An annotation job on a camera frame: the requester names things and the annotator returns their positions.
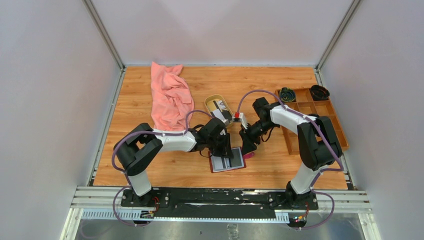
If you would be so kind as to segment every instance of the grey wall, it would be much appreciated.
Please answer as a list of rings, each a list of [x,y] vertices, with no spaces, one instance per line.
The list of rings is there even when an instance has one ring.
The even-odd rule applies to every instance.
[[[424,1],[364,0],[323,69],[385,240],[422,239]]]
[[[118,68],[81,0],[0,2],[0,239],[58,239]]]
[[[126,64],[317,64],[352,0],[93,0]]]

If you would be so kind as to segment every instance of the grey floor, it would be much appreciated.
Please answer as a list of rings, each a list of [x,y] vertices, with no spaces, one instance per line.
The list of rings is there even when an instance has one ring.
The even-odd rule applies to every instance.
[[[326,215],[308,215],[308,225],[319,223]],[[83,220],[76,240],[364,240],[357,214],[335,213],[324,225],[295,231],[285,224],[276,223],[222,223],[222,222],[152,222],[145,227],[123,225],[117,220]]]

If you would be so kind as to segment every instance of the metal corner post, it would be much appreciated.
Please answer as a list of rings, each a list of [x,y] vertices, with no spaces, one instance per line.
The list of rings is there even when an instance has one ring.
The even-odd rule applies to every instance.
[[[334,47],[336,46],[337,42],[339,41],[341,35],[345,31],[346,27],[348,26],[349,22],[353,18],[355,12],[357,11],[360,3],[362,0],[353,0],[352,3],[349,6],[349,9],[347,10],[346,14],[344,15],[343,19],[341,20],[340,24],[337,27],[337,30],[335,31],[334,35],[332,36],[330,42],[328,43],[327,48],[325,49],[324,53],[321,56],[321,59],[319,59],[318,64],[316,65],[315,69],[320,72],[323,68],[324,64],[326,63],[327,59],[329,58],[331,52],[333,51]]]
[[[96,25],[99,33],[101,34],[104,43],[106,44],[107,48],[109,49],[110,53],[113,56],[113,59],[115,59],[116,64],[121,69],[121,71],[125,68],[124,63],[122,62],[121,57],[118,54],[117,49],[115,48],[114,44],[112,43],[111,37],[108,34],[108,31],[106,31],[105,26],[102,23],[102,20],[100,19],[99,14],[97,13],[96,7],[93,4],[92,0],[82,0],[85,7],[87,8],[88,13],[92,17],[94,24]]]

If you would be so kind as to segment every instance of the metal frame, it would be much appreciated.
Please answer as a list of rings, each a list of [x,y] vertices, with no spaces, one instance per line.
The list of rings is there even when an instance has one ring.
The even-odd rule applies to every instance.
[[[121,69],[121,75],[119,77],[119,80],[116,85],[116,90],[113,95],[109,113],[107,115],[107,118],[105,120],[105,127],[103,130],[103,134],[99,140],[98,144],[98,151],[95,156],[95,162],[93,166],[93,171],[91,172],[90,179],[94,179],[97,171],[97,166],[100,161],[100,157],[105,145],[106,136],[109,130],[109,126],[111,124],[112,116],[115,111],[116,102],[118,100],[118,96],[121,90],[121,86],[123,83],[124,75],[126,72],[126,66],[122,62],[118,51],[114,47],[111,38],[109,37],[109,34],[107,33],[97,11],[96,8],[92,2],[92,0],[82,0],[84,5],[87,8],[87,11],[91,15],[94,23],[97,26],[98,31],[102,35],[105,44],[107,45],[108,49],[110,50],[113,58],[115,59],[117,65]],[[328,46],[326,47],[324,53],[322,54],[322,57],[320,58],[318,64],[314,67],[316,80],[319,85],[324,86],[323,82],[323,76],[321,74],[321,69],[326,63],[326,60],[329,58],[329,55],[331,54],[332,50],[336,46],[338,40],[340,39],[341,35],[343,34],[344,30],[346,29],[348,23],[352,19],[353,15],[355,14],[356,10],[358,9],[358,6],[360,5],[361,0],[352,0],[349,9],[347,10],[345,16],[343,17],[342,21],[340,22],[337,30],[335,31],[333,37],[331,38]],[[342,163],[346,169],[345,175],[346,181],[352,181],[352,178],[349,174],[349,168],[348,164],[346,162],[346,157],[342,156]],[[86,215],[84,215],[84,212],[87,211],[91,213],[96,212],[103,212],[103,213],[110,213],[112,209],[112,202],[113,199],[117,193],[117,191],[120,189],[120,187],[101,187],[101,186],[79,186],[76,189],[74,198],[72,200],[68,216],[65,222],[65,225],[62,230],[62,234],[60,239],[62,240],[73,240],[77,234],[78,227],[80,224],[80,220],[84,218]],[[254,191],[246,192],[246,194],[257,194],[260,192],[272,192],[277,191],[275,189],[257,189]],[[365,191],[358,191],[358,190],[323,190],[322,192],[325,192],[327,194],[330,194],[334,200],[335,200],[335,213],[356,213],[359,216],[361,225],[362,225],[362,231],[364,233],[365,238],[368,239],[381,239],[379,231],[377,229],[376,223],[374,221],[374,216],[372,214],[372,209],[370,202],[368,201],[368,196]],[[121,207],[121,197],[122,192],[118,196],[116,200],[116,208],[118,211],[125,212],[125,213],[135,213],[137,211],[149,211],[153,210],[152,207]],[[329,213],[332,208],[332,202],[326,197],[322,195],[317,195],[318,210],[311,210],[311,212],[315,213]],[[278,216],[281,214],[288,214],[288,213],[298,213],[303,212],[303,210],[276,210],[275,211]],[[93,214],[91,218],[105,218],[105,215],[100,216],[100,214]],[[189,221],[190,219],[158,219],[162,221]],[[209,222],[228,222],[231,221],[229,218],[225,219],[203,219],[204,221]],[[268,221],[269,223],[276,222],[275,219],[270,219]]]

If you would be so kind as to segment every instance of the dark green coiled object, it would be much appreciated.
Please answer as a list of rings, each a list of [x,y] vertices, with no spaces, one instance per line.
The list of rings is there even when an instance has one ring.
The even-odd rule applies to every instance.
[[[288,87],[283,87],[279,91],[279,98],[283,103],[291,103],[296,101],[296,94],[293,89]]]

